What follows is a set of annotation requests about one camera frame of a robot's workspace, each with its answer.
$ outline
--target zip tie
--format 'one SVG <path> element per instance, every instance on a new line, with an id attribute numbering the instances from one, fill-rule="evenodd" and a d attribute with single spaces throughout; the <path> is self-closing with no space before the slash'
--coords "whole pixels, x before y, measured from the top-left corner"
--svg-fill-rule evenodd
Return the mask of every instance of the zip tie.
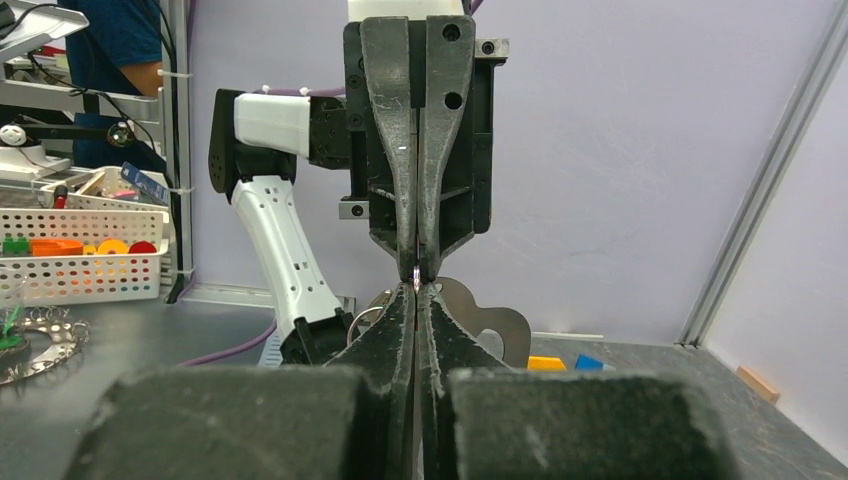
<path id="1" fill-rule="evenodd" d="M 176 72 L 166 72 L 161 68 L 156 71 L 160 77 L 173 77 L 173 78 L 191 78 L 194 76 L 193 73 L 176 73 Z"/>
<path id="2" fill-rule="evenodd" d="M 270 94 L 270 93 L 271 93 L 271 87 L 270 87 L 269 85 L 262 85 L 262 88 L 260 88 L 260 90 L 261 90 L 261 91 L 262 91 L 262 93 L 264 93 L 265 95 L 268 95 L 268 94 Z M 309 94 L 310 94 L 310 93 L 312 93 L 312 89 L 311 89 L 311 88 L 309 88 L 309 87 L 302 87 L 302 88 L 301 88 L 300 90 L 298 90 L 297 92 L 298 92 L 298 93 L 300 93 L 300 96 L 302 96 L 302 97 L 308 97 L 308 96 L 309 96 Z"/>
<path id="3" fill-rule="evenodd" d="M 171 270 L 171 273 L 191 276 L 191 275 L 194 275 L 195 270 L 197 270 L 197 267 L 193 267 L 191 270 Z"/>
<path id="4" fill-rule="evenodd" d="M 177 195 L 186 195 L 194 191 L 194 187 L 191 188 L 169 188 L 169 192 L 176 193 Z"/>

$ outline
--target black cable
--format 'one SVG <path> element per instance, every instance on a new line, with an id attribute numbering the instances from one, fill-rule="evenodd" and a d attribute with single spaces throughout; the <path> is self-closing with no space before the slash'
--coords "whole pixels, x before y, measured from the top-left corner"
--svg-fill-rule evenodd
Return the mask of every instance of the black cable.
<path id="1" fill-rule="evenodd" d="M 147 5 L 144 3 L 144 0 L 136 0 L 136 3 L 138 3 L 139 6 L 141 6 L 141 8 L 143 8 L 145 10 L 145 12 L 147 12 L 149 17 L 153 17 L 153 14 L 147 8 Z M 167 15 L 165 15 L 165 11 L 162 9 L 162 5 L 160 5 L 159 2 L 155 1 L 155 0 L 152 3 L 153 3 L 153 5 L 156 6 L 156 9 L 159 11 L 159 14 L 162 18 L 162 23 L 165 25 L 165 32 L 168 34 L 168 39 L 166 41 L 165 36 L 162 35 L 161 28 L 157 29 L 157 32 L 159 33 L 159 39 L 162 42 L 162 45 L 164 46 L 166 53 L 168 54 L 168 60 L 169 60 L 168 63 L 170 64 L 170 71 L 176 72 L 177 69 L 178 69 L 178 65 L 177 65 L 177 53 L 176 53 L 175 44 L 174 44 L 174 33 L 171 30 L 171 25 L 168 22 L 168 17 L 167 17 Z M 178 92 L 178 85 L 177 85 L 176 78 L 170 78 L 170 82 L 171 82 L 171 92 L 172 92 L 171 99 L 172 99 L 172 102 L 173 102 L 172 105 L 176 105 L 177 104 L 176 103 L 177 102 L 177 96 L 178 96 L 178 93 L 177 93 Z M 180 152 L 180 144 L 179 144 L 180 138 L 179 138 L 179 135 L 178 135 L 178 132 L 177 132 L 177 128 L 178 128 L 178 125 L 179 125 L 179 115 L 178 115 L 178 112 L 177 112 L 176 109 L 174 110 L 173 114 L 174 114 L 174 122 L 173 122 L 173 125 L 174 125 L 174 136 L 173 136 L 173 139 L 174 139 L 174 155 L 173 155 L 172 160 L 173 160 L 173 163 L 174 163 L 174 178 L 171 179 L 171 180 L 172 180 L 173 184 L 176 185 L 176 188 L 180 188 L 180 154 L 179 154 L 179 152 Z M 182 198 L 180 198 L 180 195 L 176 192 L 171 192 L 171 206 L 173 208 L 173 211 L 175 211 L 175 212 L 179 212 L 179 211 L 182 210 Z M 173 219 L 173 222 L 174 222 L 174 230 L 176 231 L 177 238 L 181 239 L 182 238 L 182 227 L 183 227 L 182 218 L 180 216 L 177 216 L 177 215 L 172 215 L 172 217 L 173 217 L 172 219 Z M 184 268 L 183 261 L 184 261 L 183 260 L 183 249 L 178 247 L 177 248 L 177 269 L 178 270 L 182 270 Z M 188 284 L 188 282 L 189 282 L 189 278 L 187 278 L 185 274 L 182 274 L 182 273 L 177 274 L 177 276 L 174 280 L 174 284 L 171 288 L 171 292 L 168 294 L 168 297 L 167 297 L 165 302 L 168 303 L 168 304 L 176 303 L 179 300 L 179 296 L 182 293 L 185 286 Z"/>
<path id="2" fill-rule="evenodd" d="M 118 115 L 120 115 L 120 116 L 121 116 L 121 120 L 123 120 L 123 121 L 125 121 L 125 122 L 126 122 L 126 121 L 132 121 L 132 122 L 133 122 L 133 125 L 135 125 L 135 126 L 137 126 L 138 128 L 140 128 L 140 129 L 144 132 L 144 134 L 145 134 L 145 135 L 147 135 L 147 138 L 148 138 L 148 139 L 150 139 L 150 141 L 151 141 L 151 142 L 153 142 L 153 141 L 154 141 L 154 140 L 153 140 L 153 135 L 151 135 L 151 134 L 150 134 L 150 132 L 149 132 L 146 128 L 144 128 L 144 125 L 142 125 L 142 124 L 141 124 L 141 123 L 139 123 L 139 122 L 136 122 L 136 121 L 135 121 L 135 120 L 133 120 L 133 119 L 132 119 L 129 115 L 127 115 L 127 114 L 126 114 L 126 112 L 124 112 L 123 110 L 121 110 L 121 107 L 119 107 L 119 106 L 118 106 L 118 103 L 117 103 L 117 102 L 115 102 L 115 99 L 114 99 L 114 98 L 112 98 L 111 96 L 109 96 L 109 94 L 108 94 L 108 93 L 106 93 L 106 92 L 101 92 L 101 91 L 99 91 L 99 90 L 90 90 L 90 89 L 88 89 L 88 88 L 80 87 L 80 86 L 78 86 L 78 85 L 74 85 L 73 83 L 66 82 L 65 80 L 62 80 L 62 79 L 61 79 L 61 78 L 59 78 L 59 77 L 56 77 L 55 75 L 53 75 L 52 73 L 50 73 L 49 71 L 47 71 L 47 70 L 44 68 L 44 66 L 43 66 L 43 65 L 41 65 L 41 63 L 39 63 L 39 61 L 38 61 L 38 60 L 36 60 L 35 55 L 33 55 L 33 53 L 32 53 L 32 52 L 30 52 L 30 53 L 28 53 L 28 54 L 27 54 L 27 58 L 29 58 L 29 61 L 30 61 L 30 62 L 32 62 L 32 64 L 33 64 L 33 65 L 35 65 L 35 68 L 36 68 L 38 71 L 40 71 L 41 73 L 43 73 L 45 76 L 47 76 L 48 78 L 51 78 L 51 79 L 52 79 L 53 81 L 55 81 L 55 82 L 61 83 L 62 85 L 65 85 L 66 87 L 70 88 L 70 89 L 71 89 L 71 91 L 68 93 L 68 95 L 69 95 L 69 96 L 71 96 L 71 97 L 78 97 L 78 96 L 80 96 L 80 95 L 85 95 L 85 94 L 89 94 L 89 95 L 97 95 L 98 97 L 100 97 L 100 98 L 102 98 L 103 100 L 105 100 L 105 101 L 106 101 L 106 103 L 108 103 L 109 105 L 111 105 L 111 106 L 112 106 L 112 108 L 114 108 L 115 110 L 117 110 Z"/>
<path id="3" fill-rule="evenodd" d="M 21 13 L 21 16 L 18 17 L 15 20 L 15 23 L 12 24 L 12 26 L 9 28 L 9 30 L 7 30 L 5 33 L 0 35 L 0 40 L 5 40 L 6 37 L 8 37 L 12 32 L 17 30 L 18 27 L 20 27 L 21 24 L 24 23 L 24 19 L 26 19 L 26 17 L 29 16 L 30 13 L 38 10 L 39 8 L 48 8 L 48 7 L 49 8 L 59 8 L 59 5 L 52 4 L 52 3 L 40 3 L 38 5 L 33 5 L 29 8 L 27 8 L 26 10 L 23 11 L 23 13 Z"/>
<path id="4" fill-rule="evenodd" d="M 142 10 L 144 10 L 144 13 L 147 15 L 147 18 L 149 18 L 150 22 L 153 23 L 155 26 L 156 16 L 154 16 L 153 12 L 151 12 L 150 9 L 147 8 L 147 3 L 145 3 L 144 0 L 136 0 L 136 3 L 139 7 L 141 7 Z M 175 58 L 176 49 L 174 48 L 174 35 L 171 32 L 171 26 L 168 24 L 168 19 L 165 18 L 165 12 L 162 10 L 162 6 L 159 5 L 159 2 L 154 0 L 153 4 L 156 5 L 157 9 L 159 10 L 159 13 L 162 15 L 162 21 L 165 24 L 165 31 L 168 33 L 168 39 L 166 40 L 165 36 L 162 34 L 162 29 L 157 28 L 156 33 L 159 35 L 159 41 L 162 42 L 162 45 L 164 45 L 165 50 L 168 52 L 168 58 Z"/>

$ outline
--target blue shirt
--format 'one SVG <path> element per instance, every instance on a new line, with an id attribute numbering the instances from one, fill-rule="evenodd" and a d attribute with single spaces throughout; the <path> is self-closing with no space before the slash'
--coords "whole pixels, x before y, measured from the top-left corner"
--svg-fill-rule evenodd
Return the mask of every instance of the blue shirt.
<path id="1" fill-rule="evenodd" d="M 141 94 L 119 69 L 162 61 L 162 44 L 158 34 L 160 13 L 154 1 L 57 1 L 61 7 L 82 12 L 90 24 L 65 40 L 71 79 L 75 85 L 107 93 Z M 74 123 L 83 127 L 108 128 L 117 121 L 114 117 L 77 114 Z M 143 131 L 138 131 L 138 136 L 145 140 Z M 163 162 L 153 162 L 137 144 L 120 148 L 106 140 L 74 142 L 74 164 L 77 166 L 120 166 L 125 161 L 142 170 L 162 171 L 164 168 Z"/>

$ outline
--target person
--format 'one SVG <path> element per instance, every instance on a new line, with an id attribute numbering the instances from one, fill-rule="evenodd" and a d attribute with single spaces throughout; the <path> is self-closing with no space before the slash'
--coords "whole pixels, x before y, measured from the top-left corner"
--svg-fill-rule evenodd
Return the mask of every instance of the person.
<path id="1" fill-rule="evenodd" d="M 86 16 L 89 26 L 65 39 L 75 85 L 107 93 L 156 97 L 162 86 L 160 17 L 156 0 L 57 0 L 60 7 Z M 115 117 L 77 114 L 81 127 L 108 128 Z M 145 152 L 145 139 L 136 127 L 138 142 L 116 147 L 104 140 L 76 140 L 74 165 L 86 168 L 121 166 L 130 162 L 141 170 L 164 171 L 164 162 Z"/>

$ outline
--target orange block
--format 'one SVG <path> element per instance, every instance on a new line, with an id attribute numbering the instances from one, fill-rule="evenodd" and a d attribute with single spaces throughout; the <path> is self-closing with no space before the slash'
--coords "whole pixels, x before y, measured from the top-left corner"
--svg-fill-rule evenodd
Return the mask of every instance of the orange block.
<path id="1" fill-rule="evenodd" d="M 82 255 L 82 242 L 77 240 L 33 239 L 29 242 L 35 257 Z"/>
<path id="2" fill-rule="evenodd" d="M 557 357 L 533 357 L 527 359 L 527 370 L 565 371 L 565 364 Z"/>

